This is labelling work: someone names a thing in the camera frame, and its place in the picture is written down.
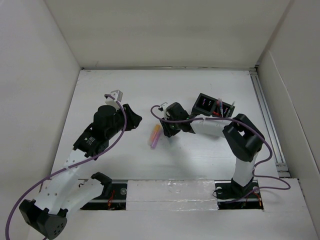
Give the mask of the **dark red gel pen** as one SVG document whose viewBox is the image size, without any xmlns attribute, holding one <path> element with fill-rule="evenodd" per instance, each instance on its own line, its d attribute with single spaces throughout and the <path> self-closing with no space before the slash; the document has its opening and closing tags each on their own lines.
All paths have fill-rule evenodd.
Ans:
<svg viewBox="0 0 320 240">
<path fill-rule="evenodd" d="M 220 98 L 218 98 L 218 100 L 217 100 L 217 110 L 218 110 L 218 112 L 219 112 L 219 114 L 221 115 L 221 105 L 220 105 Z"/>
</svg>

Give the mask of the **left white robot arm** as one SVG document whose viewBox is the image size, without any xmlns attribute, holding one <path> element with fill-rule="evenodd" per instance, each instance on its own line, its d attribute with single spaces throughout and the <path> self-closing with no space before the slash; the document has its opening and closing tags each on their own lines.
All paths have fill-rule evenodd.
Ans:
<svg viewBox="0 0 320 240">
<path fill-rule="evenodd" d="M 65 171 L 52 177 L 47 187 L 32 200 L 23 200 L 19 210 L 25 222 L 48 240 L 57 238 L 67 225 L 68 217 L 94 198 L 107 198 L 112 191 L 112 179 L 101 172 L 94 173 L 76 191 L 85 168 L 109 147 L 117 133 L 136 129 L 142 117 L 128 104 L 122 108 L 102 105 L 93 116 L 93 122 L 73 145 L 64 164 Z"/>
</svg>

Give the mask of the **blue highlighter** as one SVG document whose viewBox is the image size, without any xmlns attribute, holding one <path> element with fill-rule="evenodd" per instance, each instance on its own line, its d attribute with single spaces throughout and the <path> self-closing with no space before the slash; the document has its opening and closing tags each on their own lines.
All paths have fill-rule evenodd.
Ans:
<svg viewBox="0 0 320 240">
<path fill-rule="evenodd" d="M 169 142 L 172 142 L 174 139 L 175 139 L 175 138 L 174 138 L 173 136 L 167 137 L 167 140 L 168 140 Z"/>
</svg>

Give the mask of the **pink highlighter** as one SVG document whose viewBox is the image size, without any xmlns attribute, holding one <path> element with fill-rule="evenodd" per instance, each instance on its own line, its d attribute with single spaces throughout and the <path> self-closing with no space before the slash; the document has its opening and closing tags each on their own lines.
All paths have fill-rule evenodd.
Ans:
<svg viewBox="0 0 320 240">
<path fill-rule="evenodd" d="M 155 136 L 154 136 L 154 138 L 153 138 L 153 140 L 152 140 L 152 142 L 151 142 L 151 144 L 150 144 L 150 148 L 151 148 L 151 149 L 155 149 L 155 148 L 156 148 L 156 146 L 157 146 L 157 144 L 158 144 L 158 141 L 159 141 L 162 133 L 163 133 L 163 129 L 160 128 L 160 129 L 157 131 L 157 133 L 155 134 Z"/>
</svg>

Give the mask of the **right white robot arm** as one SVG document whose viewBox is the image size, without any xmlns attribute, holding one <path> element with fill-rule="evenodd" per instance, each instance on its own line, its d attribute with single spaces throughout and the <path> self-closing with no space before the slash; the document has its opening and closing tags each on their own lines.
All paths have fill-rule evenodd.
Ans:
<svg viewBox="0 0 320 240">
<path fill-rule="evenodd" d="M 219 120 L 207 114 L 188 114 L 178 102 L 170 105 L 165 102 L 159 110 L 163 112 L 160 121 L 163 133 L 168 138 L 180 131 L 225 138 L 236 157 L 229 188 L 237 197 L 243 197 L 249 192 L 249 185 L 254 178 L 254 164 L 265 137 L 245 114 L 239 113 L 229 120 Z"/>
</svg>

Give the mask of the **blue gel pen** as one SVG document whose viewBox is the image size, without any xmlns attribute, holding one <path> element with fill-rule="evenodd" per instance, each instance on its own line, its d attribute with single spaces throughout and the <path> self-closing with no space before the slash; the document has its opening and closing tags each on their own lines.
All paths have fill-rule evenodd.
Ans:
<svg viewBox="0 0 320 240">
<path fill-rule="evenodd" d="M 219 98 L 219 108 L 220 108 L 221 117 L 223 118 L 224 117 L 224 109 L 223 109 L 223 101 L 221 98 Z"/>
</svg>

